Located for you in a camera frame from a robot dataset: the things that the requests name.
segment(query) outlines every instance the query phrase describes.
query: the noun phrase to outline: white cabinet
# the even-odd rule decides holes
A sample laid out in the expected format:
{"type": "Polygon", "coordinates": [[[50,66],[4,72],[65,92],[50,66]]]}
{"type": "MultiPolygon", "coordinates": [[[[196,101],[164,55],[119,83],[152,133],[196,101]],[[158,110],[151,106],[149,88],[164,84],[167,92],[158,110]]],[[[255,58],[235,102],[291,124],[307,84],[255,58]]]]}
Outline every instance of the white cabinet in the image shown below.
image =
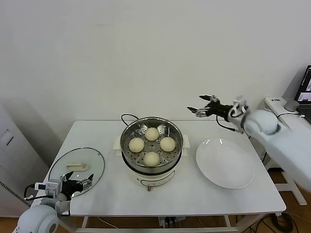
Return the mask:
{"type": "Polygon", "coordinates": [[[0,216],[20,216],[26,186],[43,181],[48,167],[0,106],[0,216]]]}

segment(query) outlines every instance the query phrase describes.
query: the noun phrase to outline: laptop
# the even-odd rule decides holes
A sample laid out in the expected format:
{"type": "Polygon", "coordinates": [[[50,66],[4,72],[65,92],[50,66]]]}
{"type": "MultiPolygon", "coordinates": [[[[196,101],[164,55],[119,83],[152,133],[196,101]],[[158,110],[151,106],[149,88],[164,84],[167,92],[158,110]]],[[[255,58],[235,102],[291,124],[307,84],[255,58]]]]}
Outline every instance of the laptop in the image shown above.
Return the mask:
{"type": "Polygon", "coordinates": [[[305,115],[305,119],[311,124],[311,66],[307,67],[295,101],[299,103],[297,111],[305,115]]]}

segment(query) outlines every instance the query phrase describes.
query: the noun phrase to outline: steamed bun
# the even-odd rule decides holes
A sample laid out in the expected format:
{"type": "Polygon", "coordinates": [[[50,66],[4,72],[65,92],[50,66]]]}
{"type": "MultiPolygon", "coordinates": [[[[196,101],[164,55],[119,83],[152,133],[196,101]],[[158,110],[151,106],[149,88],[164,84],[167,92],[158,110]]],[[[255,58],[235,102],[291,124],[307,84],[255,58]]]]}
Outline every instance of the steamed bun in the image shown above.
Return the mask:
{"type": "Polygon", "coordinates": [[[176,143],[171,137],[165,137],[161,140],[160,146],[162,150],[166,152],[171,152],[175,149],[176,143]]]}
{"type": "Polygon", "coordinates": [[[148,141],[156,141],[159,137],[159,131],[156,128],[148,128],[145,137],[148,141]]]}
{"type": "Polygon", "coordinates": [[[134,153],[141,152],[144,149],[144,146],[144,141],[138,137],[133,138],[128,144],[130,151],[134,153]]]}
{"type": "Polygon", "coordinates": [[[160,163],[160,157],[155,152],[149,152],[144,157],[144,164],[146,166],[157,166],[160,163]]]}

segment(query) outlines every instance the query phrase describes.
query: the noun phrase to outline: stainless steel steamer basket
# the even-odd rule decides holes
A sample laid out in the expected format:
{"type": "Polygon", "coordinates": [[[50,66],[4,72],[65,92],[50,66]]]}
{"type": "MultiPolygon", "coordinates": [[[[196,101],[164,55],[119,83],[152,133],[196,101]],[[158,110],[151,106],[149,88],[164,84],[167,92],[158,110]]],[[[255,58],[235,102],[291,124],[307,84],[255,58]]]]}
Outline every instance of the stainless steel steamer basket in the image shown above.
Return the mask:
{"type": "Polygon", "coordinates": [[[122,157],[126,165],[134,172],[142,175],[161,175],[173,169],[181,158],[183,148],[183,136],[175,124],[169,120],[159,117],[145,117],[138,119],[128,125],[120,139],[122,157]],[[145,138],[145,132],[148,128],[154,127],[159,131],[159,138],[156,141],[148,141],[145,138]],[[165,152],[160,147],[160,141],[164,137],[171,137],[176,143],[176,147],[171,152],[165,152]],[[144,149],[139,153],[133,153],[129,150],[129,142],[134,138],[141,138],[144,143],[144,149]],[[156,152],[160,157],[160,164],[157,166],[145,166],[143,159],[148,152],[156,152]]]}

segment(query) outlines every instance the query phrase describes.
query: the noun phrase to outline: wooden floor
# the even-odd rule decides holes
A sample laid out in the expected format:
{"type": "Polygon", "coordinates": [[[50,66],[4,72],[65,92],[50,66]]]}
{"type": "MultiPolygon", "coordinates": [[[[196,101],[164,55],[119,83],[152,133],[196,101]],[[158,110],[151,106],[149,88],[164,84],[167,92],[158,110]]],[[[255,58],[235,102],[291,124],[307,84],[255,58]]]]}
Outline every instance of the wooden floor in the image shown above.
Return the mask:
{"type": "MultiPolygon", "coordinates": [[[[279,172],[271,172],[270,173],[273,181],[275,183],[284,183],[284,180],[279,172]]],[[[287,210],[286,212],[297,214],[303,218],[311,220],[311,193],[306,192],[303,189],[303,196],[309,203],[306,206],[299,206],[292,195],[291,192],[282,192],[281,196],[286,203],[287,210]]],[[[82,217],[71,217],[75,222],[77,227],[82,225],[83,218],[82,217]]],[[[242,216],[230,216],[231,225],[236,224],[236,218],[240,219],[242,216]]],[[[311,232],[311,223],[303,221],[295,216],[292,216],[295,220],[299,233],[310,233],[311,232]]],[[[160,228],[158,220],[156,217],[103,217],[103,219],[119,228],[160,228]]],[[[223,217],[219,218],[218,216],[210,216],[210,217],[200,217],[201,222],[206,227],[217,227],[217,226],[225,226],[225,220],[223,217]]],[[[271,223],[270,219],[266,219],[265,222],[271,226],[275,232],[279,233],[271,223]]],[[[17,224],[16,218],[0,218],[0,233],[11,233],[17,224]]],[[[180,221],[182,228],[193,228],[193,227],[202,227],[197,217],[187,217],[185,220],[180,221]]],[[[97,217],[89,218],[87,223],[87,227],[98,227],[98,228],[112,228],[111,226],[101,222],[97,217]]],[[[260,224],[258,228],[258,233],[271,233],[272,231],[266,227],[264,224],[260,224]]],[[[62,227],[59,227],[57,233],[68,233],[62,227]]]]}

